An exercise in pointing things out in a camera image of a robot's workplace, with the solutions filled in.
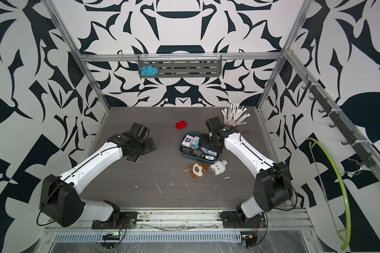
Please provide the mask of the pink Tempo tissue pack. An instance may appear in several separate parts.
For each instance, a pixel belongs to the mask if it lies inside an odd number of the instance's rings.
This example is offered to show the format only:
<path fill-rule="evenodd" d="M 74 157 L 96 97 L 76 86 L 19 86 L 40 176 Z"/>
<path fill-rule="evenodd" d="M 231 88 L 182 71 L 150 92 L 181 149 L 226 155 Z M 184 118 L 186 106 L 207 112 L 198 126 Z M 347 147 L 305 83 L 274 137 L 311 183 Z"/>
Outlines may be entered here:
<path fill-rule="evenodd" d="M 182 141 L 182 146 L 184 147 L 190 147 L 192 142 L 194 141 L 194 136 L 191 136 L 191 135 L 186 135 Z"/>

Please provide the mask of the light blue tissue pack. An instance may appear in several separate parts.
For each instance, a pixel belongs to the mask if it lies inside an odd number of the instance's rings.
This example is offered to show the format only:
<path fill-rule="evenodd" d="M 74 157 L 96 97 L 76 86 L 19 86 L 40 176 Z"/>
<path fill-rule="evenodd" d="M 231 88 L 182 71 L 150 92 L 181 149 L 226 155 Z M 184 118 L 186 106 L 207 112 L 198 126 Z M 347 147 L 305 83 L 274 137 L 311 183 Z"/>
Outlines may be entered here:
<path fill-rule="evenodd" d="M 205 159 L 206 159 L 206 160 L 211 160 L 211 161 L 216 160 L 217 157 L 218 157 L 218 153 L 213 152 L 213 151 L 211 151 L 211 150 L 208 150 L 208 151 L 206 152 L 206 155 L 205 155 Z"/>

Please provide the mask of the black packet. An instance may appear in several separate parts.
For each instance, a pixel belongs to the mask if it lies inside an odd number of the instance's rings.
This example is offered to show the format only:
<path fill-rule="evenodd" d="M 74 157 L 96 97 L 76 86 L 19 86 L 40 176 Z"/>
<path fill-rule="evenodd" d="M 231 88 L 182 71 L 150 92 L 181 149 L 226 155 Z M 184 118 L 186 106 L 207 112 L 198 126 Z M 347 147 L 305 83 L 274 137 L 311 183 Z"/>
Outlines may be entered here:
<path fill-rule="evenodd" d="M 193 149 L 188 147 L 182 147 L 182 153 L 191 156 L 193 154 Z"/>
<path fill-rule="evenodd" d="M 204 159 L 205 153 L 203 152 L 203 150 L 201 148 L 197 148 L 197 149 L 193 150 L 192 156 L 200 158 L 200 159 Z"/>

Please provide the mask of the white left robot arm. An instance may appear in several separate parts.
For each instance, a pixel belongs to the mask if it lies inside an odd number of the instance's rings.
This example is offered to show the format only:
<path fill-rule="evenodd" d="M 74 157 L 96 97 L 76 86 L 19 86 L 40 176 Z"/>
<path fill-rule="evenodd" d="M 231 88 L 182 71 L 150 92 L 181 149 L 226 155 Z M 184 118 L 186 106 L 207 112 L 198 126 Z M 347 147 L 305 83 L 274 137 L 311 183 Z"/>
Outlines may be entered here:
<path fill-rule="evenodd" d="M 68 227 L 77 221 L 91 220 L 93 229 L 114 229 L 124 222 L 120 208 L 110 201 L 83 200 L 80 194 L 97 176 L 121 158 L 137 163 L 156 150 L 149 129 L 137 122 L 124 133 L 117 133 L 91 156 L 59 176 L 49 175 L 42 183 L 40 214 L 53 223 Z"/>

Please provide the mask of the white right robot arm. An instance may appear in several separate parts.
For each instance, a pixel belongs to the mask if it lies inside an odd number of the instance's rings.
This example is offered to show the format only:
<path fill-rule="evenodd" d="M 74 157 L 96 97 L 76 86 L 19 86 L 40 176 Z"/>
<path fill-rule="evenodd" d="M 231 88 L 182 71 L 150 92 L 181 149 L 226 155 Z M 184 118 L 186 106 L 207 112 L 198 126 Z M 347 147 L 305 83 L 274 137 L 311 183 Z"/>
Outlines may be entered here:
<path fill-rule="evenodd" d="M 232 152 L 254 177 L 252 197 L 236 208 L 239 222 L 277 209 L 292 199 L 294 190 L 290 170 L 285 163 L 275 163 L 261 154 L 236 127 L 224 125 L 218 117 L 208 119 L 206 125 L 212 135 L 205 134 L 201 144 L 219 154 L 224 148 Z"/>

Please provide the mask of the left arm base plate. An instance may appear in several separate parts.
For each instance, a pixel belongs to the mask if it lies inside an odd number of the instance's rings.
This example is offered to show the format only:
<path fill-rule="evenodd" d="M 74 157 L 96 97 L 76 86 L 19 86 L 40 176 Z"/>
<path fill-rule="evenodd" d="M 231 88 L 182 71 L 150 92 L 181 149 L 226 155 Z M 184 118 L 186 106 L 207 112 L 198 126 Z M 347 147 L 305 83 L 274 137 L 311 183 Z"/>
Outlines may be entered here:
<path fill-rule="evenodd" d="M 127 225 L 132 227 L 137 223 L 138 212 L 136 211 L 123 211 L 119 213 L 112 214 L 107 221 L 95 220 L 92 223 L 92 229 L 102 230 L 102 229 L 117 229 L 121 225 Z"/>

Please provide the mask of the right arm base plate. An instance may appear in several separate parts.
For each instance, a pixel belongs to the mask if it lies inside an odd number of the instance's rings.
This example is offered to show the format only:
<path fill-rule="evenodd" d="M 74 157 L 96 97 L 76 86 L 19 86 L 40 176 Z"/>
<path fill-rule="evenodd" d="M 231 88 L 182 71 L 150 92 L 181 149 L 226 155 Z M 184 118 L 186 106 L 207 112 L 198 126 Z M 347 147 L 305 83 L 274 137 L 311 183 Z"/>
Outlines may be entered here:
<path fill-rule="evenodd" d="M 266 219 L 263 214 L 246 218 L 238 211 L 223 211 L 220 214 L 224 228 L 266 228 Z"/>

